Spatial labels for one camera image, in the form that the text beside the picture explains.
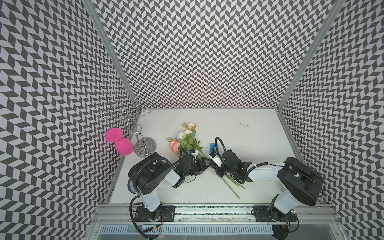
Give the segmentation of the blue tape dispenser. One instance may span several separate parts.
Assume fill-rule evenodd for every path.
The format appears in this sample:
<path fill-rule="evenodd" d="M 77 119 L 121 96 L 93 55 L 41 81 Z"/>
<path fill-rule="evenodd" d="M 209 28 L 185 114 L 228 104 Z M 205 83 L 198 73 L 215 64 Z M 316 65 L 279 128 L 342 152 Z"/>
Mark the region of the blue tape dispenser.
<path fill-rule="evenodd" d="M 216 144 L 215 144 L 215 143 L 212 143 L 212 144 L 210 145 L 210 153 L 209 153 L 209 156 L 210 156 L 211 158 L 215 158 L 217 155 L 218 155 L 218 151 L 217 151 Z"/>

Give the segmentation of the artificial rose bouquet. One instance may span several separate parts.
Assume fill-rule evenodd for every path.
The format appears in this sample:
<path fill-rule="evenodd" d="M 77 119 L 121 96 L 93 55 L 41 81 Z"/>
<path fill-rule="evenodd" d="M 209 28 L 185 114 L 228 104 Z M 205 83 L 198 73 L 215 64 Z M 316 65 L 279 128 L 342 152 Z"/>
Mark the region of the artificial rose bouquet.
<path fill-rule="evenodd" d="M 195 149 L 199 151 L 199 156 L 197 160 L 200 160 L 201 158 L 206 158 L 210 159 L 209 153 L 205 155 L 203 153 L 203 147 L 200 144 L 200 141 L 196 139 L 196 133 L 198 132 L 198 126 L 194 123 L 186 124 L 183 123 L 182 127 L 184 128 L 183 131 L 177 134 L 175 138 L 168 138 L 167 141 L 170 143 L 170 149 L 179 155 L 178 160 L 183 156 L 183 155 L 190 155 L 191 149 Z M 216 137 L 214 140 L 214 143 L 216 144 L 218 155 L 220 159 L 222 160 L 222 154 L 227 151 L 223 141 L 221 140 L 220 137 Z M 209 168 L 212 168 L 215 171 L 215 167 L 217 165 L 212 161 L 212 165 Z M 227 181 L 231 181 L 235 186 L 245 188 L 244 184 L 239 184 L 236 182 L 229 173 L 227 173 L 223 178 L 221 178 L 224 183 L 227 183 Z"/>

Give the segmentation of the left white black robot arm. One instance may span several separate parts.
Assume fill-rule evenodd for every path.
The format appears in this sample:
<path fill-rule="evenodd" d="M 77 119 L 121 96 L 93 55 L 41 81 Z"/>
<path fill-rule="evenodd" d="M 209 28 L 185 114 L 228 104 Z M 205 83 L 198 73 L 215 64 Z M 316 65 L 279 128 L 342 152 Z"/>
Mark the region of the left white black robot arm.
<path fill-rule="evenodd" d="M 139 195 L 143 202 L 134 211 L 137 222 L 172 222 L 175 207 L 163 206 L 156 188 L 165 181 L 177 189 L 186 184 L 186 177 L 197 177 L 211 166 L 206 158 L 198 159 L 198 151 L 180 153 L 178 160 L 171 163 L 158 153 L 153 153 L 135 164 L 129 171 L 127 187 L 133 194 Z"/>

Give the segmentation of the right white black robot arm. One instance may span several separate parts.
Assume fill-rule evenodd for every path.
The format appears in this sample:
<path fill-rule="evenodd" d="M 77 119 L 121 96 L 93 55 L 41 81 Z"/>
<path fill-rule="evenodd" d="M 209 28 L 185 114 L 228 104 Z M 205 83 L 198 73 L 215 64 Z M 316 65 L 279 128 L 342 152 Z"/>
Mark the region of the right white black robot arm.
<path fill-rule="evenodd" d="M 222 178 L 225 174 L 229 174 L 238 185 L 272 181 L 285 187 L 268 206 L 254 207 L 253 215 L 257 221 L 290 221 L 295 216 L 294 208 L 300 205 L 315 206 L 323 194 L 324 180 L 321 175 L 296 158 L 288 157 L 279 164 L 268 162 L 253 164 L 243 163 L 231 150 L 222 154 L 212 150 L 209 156 L 217 175 Z"/>

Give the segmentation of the green patterned plate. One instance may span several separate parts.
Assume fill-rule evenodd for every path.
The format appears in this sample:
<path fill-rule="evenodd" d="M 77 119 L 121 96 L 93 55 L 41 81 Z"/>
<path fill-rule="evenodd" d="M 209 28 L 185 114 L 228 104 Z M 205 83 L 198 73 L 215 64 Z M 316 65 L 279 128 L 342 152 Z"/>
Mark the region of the green patterned plate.
<path fill-rule="evenodd" d="M 286 188 L 286 186 L 283 183 L 279 183 L 279 185 L 280 185 L 280 188 L 281 188 L 283 193 L 288 191 L 288 189 Z"/>

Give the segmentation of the blue white patterned bowl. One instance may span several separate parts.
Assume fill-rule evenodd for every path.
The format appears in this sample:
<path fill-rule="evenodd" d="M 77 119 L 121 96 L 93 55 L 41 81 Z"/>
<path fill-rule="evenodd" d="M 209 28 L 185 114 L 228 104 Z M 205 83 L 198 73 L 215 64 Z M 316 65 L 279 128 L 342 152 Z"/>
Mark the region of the blue white patterned bowl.
<path fill-rule="evenodd" d="M 129 181 L 127 183 L 127 188 L 128 188 L 130 193 L 132 193 L 132 194 L 136 194 L 137 193 L 136 190 L 135 190 L 133 181 L 131 179 L 129 179 Z"/>

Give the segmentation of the pink silicone goblet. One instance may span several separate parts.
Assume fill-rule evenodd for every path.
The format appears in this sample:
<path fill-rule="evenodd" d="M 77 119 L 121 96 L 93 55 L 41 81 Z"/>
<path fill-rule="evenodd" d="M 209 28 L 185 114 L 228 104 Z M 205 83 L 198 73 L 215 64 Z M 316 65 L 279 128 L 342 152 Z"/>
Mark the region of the pink silicone goblet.
<path fill-rule="evenodd" d="M 123 137 L 123 130 L 120 128 L 109 129 L 105 138 L 107 142 L 115 144 L 115 149 L 122 156 L 128 156 L 134 151 L 134 144 Z"/>

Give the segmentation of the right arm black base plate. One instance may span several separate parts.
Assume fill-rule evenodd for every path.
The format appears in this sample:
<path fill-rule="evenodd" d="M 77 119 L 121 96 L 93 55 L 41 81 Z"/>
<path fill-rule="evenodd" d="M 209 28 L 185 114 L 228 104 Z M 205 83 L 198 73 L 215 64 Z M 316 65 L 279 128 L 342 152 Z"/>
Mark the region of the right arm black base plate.
<path fill-rule="evenodd" d="M 275 207 L 267 205 L 253 206 L 251 215 L 256 218 L 257 222 L 296 222 L 297 216 L 293 212 L 284 214 L 278 211 Z"/>

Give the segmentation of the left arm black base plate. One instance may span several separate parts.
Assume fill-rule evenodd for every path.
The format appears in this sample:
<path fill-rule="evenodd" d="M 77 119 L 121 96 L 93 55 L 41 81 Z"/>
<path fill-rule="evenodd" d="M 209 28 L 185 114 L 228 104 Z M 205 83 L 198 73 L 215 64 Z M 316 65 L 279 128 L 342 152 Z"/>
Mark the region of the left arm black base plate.
<path fill-rule="evenodd" d="M 138 206 L 134 212 L 134 219 L 136 222 L 173 222 L 175 212 L 175 206 L 160 205 L 154 212 L 148 211 L 144 206 Z"/>

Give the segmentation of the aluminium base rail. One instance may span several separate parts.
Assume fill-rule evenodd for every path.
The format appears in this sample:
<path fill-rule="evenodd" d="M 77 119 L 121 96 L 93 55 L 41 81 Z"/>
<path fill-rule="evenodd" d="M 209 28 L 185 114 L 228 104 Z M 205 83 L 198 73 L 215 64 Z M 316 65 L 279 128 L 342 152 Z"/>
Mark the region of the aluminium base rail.
<path fill-rule="evenodd" d="M 266 204 L 164 204 L 164 210 L 155 222 L 160 220 L 166 224 L 286 224 L 287 217 L 274 221 L 267 214 Z M 340 225 L 341 220 L 335 209 L 329 204 L 318 204 L 314 207 L 299 206 L 294 208 L 296 224 Z M 96 224 L 130 224 L 128 204 L 100 205 L 96 208 L 91 225 Z"/>

